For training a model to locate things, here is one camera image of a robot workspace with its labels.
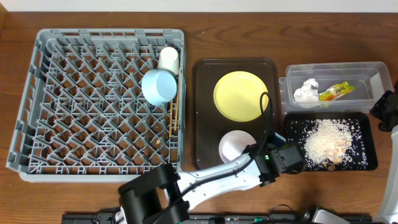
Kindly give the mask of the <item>wooden chopstick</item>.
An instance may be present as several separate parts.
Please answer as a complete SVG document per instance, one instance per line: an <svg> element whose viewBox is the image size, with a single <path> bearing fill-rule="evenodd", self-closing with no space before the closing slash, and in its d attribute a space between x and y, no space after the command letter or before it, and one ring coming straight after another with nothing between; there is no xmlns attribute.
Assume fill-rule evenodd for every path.
<svg viewBox="0 0 398 224"><path fill-rule="evenodd" d="M170 113L169 113L169 139L172 138L172 120L173 120L173 105L174 105L174 101L171 100L170 101Z"/></svg>
<svg viewBox="0 0 398 224"><path fill-rule="evenodd" d="M180 78L181 78L181 69L178 73L178 85L177 85L177 99L176 99L176 109L175 109L175 124L174 124L174 131L177 131L178 125L178 111L179 111L179 94L180 94Z"/></svg>

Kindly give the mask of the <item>white bowl with food residue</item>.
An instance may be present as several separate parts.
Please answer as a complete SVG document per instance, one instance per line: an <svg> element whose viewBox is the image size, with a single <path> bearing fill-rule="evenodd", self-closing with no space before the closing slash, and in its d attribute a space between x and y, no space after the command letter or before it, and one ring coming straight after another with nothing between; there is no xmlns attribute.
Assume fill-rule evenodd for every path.
<svg viewBox="0 0 398 224"><path fill-rule="evenodd" d="M255 144L256 140L247 132L234 130L226 133L219 143L219 155L224 163L239 157L247 145Z"/></svg>

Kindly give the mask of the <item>light blue bowl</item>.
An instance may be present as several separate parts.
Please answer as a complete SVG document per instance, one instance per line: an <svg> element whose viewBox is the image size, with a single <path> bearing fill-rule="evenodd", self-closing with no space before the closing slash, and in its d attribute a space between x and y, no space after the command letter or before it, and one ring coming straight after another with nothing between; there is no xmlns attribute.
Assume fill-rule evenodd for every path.
<svg viewBox="0 0 398 224"><path fill-rule="evenodd" d="M141 83L142 94L148 103L160 106L169 103L177 94L177 82L174 76L165 70L149 70Z"/></svg>

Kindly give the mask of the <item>white cup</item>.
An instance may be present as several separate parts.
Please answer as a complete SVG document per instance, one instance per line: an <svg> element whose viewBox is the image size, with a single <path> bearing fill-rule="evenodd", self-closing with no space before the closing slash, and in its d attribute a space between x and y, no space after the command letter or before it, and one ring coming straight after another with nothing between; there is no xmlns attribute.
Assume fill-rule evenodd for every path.
<svg viewBox="0 0 398 224"><path fill-rule="evenodd" d="M165 47L160 51L158 69L178 75L180 64L178 52L173 47Z"/></svg>

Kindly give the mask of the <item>white tissue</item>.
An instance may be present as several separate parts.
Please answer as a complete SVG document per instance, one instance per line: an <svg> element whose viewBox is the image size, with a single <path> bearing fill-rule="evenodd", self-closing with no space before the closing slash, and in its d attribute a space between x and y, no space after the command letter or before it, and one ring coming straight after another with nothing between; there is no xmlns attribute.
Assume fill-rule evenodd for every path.
<svg viewBox="0 0 398 224"><path fill-rule="evenodd" d="M294 92L296 102L319 102L318 82L314 78L304 81L303 85Z"/></svg>

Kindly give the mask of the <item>green yellow snack wrapper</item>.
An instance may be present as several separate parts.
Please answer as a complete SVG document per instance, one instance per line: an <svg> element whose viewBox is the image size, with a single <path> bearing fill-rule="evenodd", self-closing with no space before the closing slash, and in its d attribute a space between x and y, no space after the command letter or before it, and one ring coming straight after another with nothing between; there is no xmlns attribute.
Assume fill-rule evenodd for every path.
<svg viewBox="0 0 398 224"><path fill-rule="evenodd" d="M355 86L350 85L348 82L338 83L321 93L319 99L320 101L333 101L354 90Z"/></svg>

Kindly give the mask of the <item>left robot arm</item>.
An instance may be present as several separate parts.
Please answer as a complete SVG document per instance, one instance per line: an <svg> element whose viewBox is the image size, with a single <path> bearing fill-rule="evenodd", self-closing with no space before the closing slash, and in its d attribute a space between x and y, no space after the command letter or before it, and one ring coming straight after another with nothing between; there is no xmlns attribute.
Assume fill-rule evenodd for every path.
<svg viewBox="0 0 398 224"><path fill-rule="evenodd" d="M214 196L275 182L286 166L279 150L248 146L227 164L196 172L175 172L172 164L158 166L118 189L117 223L181 223L189 210Z"/></svg>

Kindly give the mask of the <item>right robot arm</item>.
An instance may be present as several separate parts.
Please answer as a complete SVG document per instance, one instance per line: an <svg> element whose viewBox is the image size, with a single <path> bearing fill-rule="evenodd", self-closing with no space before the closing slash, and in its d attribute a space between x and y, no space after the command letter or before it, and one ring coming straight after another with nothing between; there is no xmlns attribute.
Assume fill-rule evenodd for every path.
<svg viewBox="0 0 398 224"><path fill-rule="evenodd" d="M378 129L391 134L391 158L386 188L374 218L379 223L397 223L397 82L371 108L370 114L379 120Z"/></svg>

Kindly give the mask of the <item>grey plastic dishwasher rack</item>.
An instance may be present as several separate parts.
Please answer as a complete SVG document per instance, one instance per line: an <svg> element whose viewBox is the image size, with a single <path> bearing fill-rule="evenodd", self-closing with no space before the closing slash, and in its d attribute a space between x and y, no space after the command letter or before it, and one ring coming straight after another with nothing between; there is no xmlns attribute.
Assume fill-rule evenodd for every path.
<svg viewBox="0 0 398 224"><path fill-rule="evenodd" d="M183 167L184 97L169 139L170 103L146 101L146 72L179 29L43 29L37 34L6 167L28 182L127 182Z"/></svg>

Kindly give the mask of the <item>dark brown serving tray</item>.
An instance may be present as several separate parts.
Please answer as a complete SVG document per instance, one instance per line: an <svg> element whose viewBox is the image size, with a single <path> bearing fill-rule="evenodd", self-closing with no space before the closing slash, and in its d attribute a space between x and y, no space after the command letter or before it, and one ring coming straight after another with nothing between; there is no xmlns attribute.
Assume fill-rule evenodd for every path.
<svg viewBox="0 0 398 224"><path fill-rule="evenodd" d="M279 97L279 74L276 64L269 58L201 59L193 66L193 165L207 169L223 163L219 154L221 138L228 132L242 130L259 142L265 132L261 117L253 121L237 122L223 116L216 108L213 92L218 80L229 72L245 71L258 76L272 98L272 129L283 134Z"/></svg>

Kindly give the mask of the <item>yellow plate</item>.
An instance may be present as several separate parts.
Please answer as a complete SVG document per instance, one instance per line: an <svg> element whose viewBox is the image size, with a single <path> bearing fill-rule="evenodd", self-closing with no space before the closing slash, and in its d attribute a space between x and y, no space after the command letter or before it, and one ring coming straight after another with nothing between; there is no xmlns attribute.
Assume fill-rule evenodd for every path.
<svg viewBox="0 0 398 224"><path fill-rule="evenodd" d="M230 72L215 85L213 100L226 118L248 122L261 115L261 95L268 92L266 84L255 74L245 71Z"/></svg>

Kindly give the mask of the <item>pile of rice scraps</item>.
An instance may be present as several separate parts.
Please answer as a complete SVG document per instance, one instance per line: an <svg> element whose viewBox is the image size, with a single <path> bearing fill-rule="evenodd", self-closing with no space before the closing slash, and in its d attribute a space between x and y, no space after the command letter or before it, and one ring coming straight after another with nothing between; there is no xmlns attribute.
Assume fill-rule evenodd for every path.
<svg viewBox="0 0 398 224"><path fill-rule="evenodd" d="M369 161L356 119L300 119L285 125L286 138L304 153L307 171L366 170Z"/></svg>

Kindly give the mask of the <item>black plastic bin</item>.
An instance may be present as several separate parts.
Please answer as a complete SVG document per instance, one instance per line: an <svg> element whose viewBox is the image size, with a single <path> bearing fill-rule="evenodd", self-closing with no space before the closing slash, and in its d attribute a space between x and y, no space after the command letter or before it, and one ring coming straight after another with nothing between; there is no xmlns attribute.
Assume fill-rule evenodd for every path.
<svg viewBox="0 0 398 224"><path fill-rule="evenodd" d="M374 170L378 166L378 160L376 155L376 150L373 141L373 135L371 132L371 127L368 117L364 113L350 112L350 113L290 113L284 118L284 133L285 125L289 121L296 121L300 119L356 119L359 122L361 129L361 134L363 135L365 152L369 161L369 167L366 170Z"/></svg>

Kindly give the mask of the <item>clear plastic bin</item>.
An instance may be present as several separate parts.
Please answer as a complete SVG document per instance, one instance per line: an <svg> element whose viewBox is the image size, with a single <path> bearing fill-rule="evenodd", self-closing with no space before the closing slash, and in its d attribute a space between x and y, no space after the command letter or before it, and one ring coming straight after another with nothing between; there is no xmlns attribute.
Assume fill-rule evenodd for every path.
<svg viewBox="0 0 398 224"><path fill-rule="evenodd" d="M313 78L323 93L329 87L348 82L354 91L337 100L299 102L296 89ZM387 66L382 62L343 62L290 65L285 77L279 79L282 113L364 112L367 113L388 90L393 90Z"/></svg>

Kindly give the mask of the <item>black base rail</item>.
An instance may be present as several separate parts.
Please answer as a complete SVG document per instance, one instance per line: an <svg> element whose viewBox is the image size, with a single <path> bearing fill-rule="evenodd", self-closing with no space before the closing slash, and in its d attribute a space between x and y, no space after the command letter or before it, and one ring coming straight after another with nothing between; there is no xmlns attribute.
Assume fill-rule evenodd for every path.
<svg viewBox="0 0 398 224"><path fill-rule="evenodd" d="M243 223L255 223L263 220L269 220L266 216L252 216L252 215L231 215L231 216L221 216L221 215L191 215L188 220L182 223L191 224L209 224L209 223L219 223L219 224L243 224ZM350 216L345 217L344 221L348 223L355 224L371 224L373 221L371 217L367 216ZM125 223L125 221L119 221L116 218L115 213L91 213L91 214L64 214L62 215L61 224L117 224Z"/></svg>

